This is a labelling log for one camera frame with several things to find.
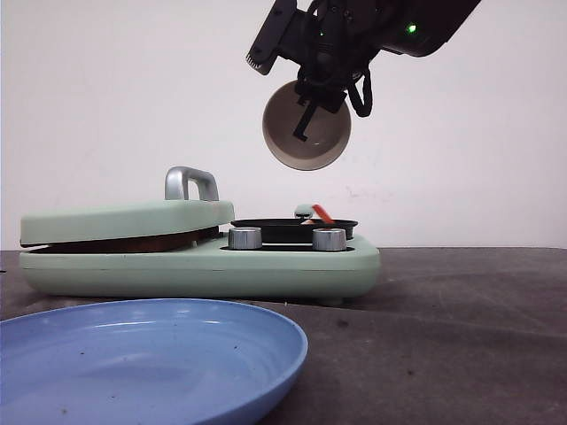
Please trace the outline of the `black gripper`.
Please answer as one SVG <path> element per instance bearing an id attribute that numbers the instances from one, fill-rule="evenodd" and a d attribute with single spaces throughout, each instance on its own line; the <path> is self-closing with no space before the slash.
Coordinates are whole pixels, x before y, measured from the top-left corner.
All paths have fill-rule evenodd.
<path id="1" fill-rule="evenodd" d="M 381 12 L 379 1 L 313 1 L 296 10 L 283 36 L 283 57 L 299 65 L 297 81 L 303 108 L 293 136 L 307 140 L 305 131 L 317 107 L 338 113 L 346 93 L 328 89 L 336 84 L 360 39 L 373 29 Z"/>

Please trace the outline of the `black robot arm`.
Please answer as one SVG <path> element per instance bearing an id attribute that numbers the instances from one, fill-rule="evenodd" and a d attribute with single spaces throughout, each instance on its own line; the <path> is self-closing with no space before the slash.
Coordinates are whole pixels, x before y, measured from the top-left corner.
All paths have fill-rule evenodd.
<path id="1" fill-rule="evenodd" d="M 431 55 L 477 6 L 476 1 L 313 1 L 299 19 L 291 46 L 299 64 L 295 91 L 306 109 L 293 136 L 305 142 L 316 110 L 337 113 L 346 100 L 358 116 L 369 116 L 369 65 L 376 55 L 382 50 Z"/>

